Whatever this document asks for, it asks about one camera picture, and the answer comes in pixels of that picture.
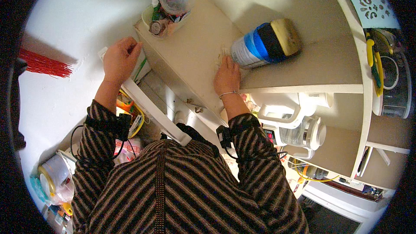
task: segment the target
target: yellow basket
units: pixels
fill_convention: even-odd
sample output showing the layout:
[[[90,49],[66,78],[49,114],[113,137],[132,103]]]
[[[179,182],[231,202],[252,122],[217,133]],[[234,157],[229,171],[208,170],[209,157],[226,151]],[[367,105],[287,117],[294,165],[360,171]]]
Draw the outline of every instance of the yellow basket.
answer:
[[[123,91],[123,90],[120,90],[120,92],[124,95],[124,96],[126,96],[126,97],[128,97],[129,98],[129,96]],[[141,127],[143,126],[143,123],[144,123],[144,114],[143,114],[143,111],[138,107],[138,105],[136,104],[136,103],[134,103],[133,104],[133,106],[140,112],[140,114],[141,114],[141,122],[140,122],[140,124],[139,125],[136,125],[136,129],[134,130],[134,132],[132,133],[132,135],[131,136],[129,136],[129,138],[132,138],[132,137],[134,137],[136,134],[137,134],[137,132],[141,129]]]

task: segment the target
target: light blue panel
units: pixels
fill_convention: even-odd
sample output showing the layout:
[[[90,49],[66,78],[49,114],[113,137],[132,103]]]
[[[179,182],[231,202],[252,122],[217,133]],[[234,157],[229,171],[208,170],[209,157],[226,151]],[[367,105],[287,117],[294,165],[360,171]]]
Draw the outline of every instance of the light blue panel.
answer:
[[[363,28],[397,28],[400,26],[387,0],[351,0]]]

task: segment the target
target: striped sleeve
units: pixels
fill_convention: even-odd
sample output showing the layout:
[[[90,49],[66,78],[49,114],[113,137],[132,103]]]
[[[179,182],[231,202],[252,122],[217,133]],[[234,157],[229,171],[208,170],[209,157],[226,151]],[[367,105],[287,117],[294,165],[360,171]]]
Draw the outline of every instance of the striped sleeve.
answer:
[[[87,113],[90,118],[96,121],[110,123],[117,121],[114,113],[95,100],[87,108]],[[84,124],[80,149],[78,150],[80,159],[76,162],[75,174],[73,176],[75,192],[72,208],[74,210],[75,233],[85,232],[89,215],[107,183],[109,172],[114,167],[114,162],[110,160],[114,155],[114,149],[115,135],[113,133],[97,131]],[[83,159],[92,162],[106,162],[87,164],[80,161]]]
[[[263,221],[273,233],[308,233],[308,226],[276,156],[252,114],[242,114],[228,122],[238,155],[239,187],[252,195]]]

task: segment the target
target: bracelet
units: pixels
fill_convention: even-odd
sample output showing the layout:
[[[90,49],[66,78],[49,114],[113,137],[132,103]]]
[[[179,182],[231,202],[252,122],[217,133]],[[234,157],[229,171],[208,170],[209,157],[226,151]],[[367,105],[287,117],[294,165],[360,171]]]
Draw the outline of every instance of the bracelet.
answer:
[[[226,92],[226,93],[223,93],[223,94],[221,94],[221,95],[220,95],[220,100],[222,100],[222,99],[221,99],[221,97],[222,97],[223,95],[226,95],[226,94],[231,94],[231,93],[236,93],[236,94],[238,94],[238,95],[241,95],[241,93],[239,93],[239,92],[237,92],[237,91]]]

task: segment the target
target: left hand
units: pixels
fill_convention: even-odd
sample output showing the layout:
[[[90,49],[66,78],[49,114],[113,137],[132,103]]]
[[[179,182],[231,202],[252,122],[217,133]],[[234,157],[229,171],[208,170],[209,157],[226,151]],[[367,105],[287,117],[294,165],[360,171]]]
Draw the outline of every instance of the left hand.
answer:
[[[110,46],[104,55],[104,81],[121,86],[133,72],[143,43],[126,37]]]

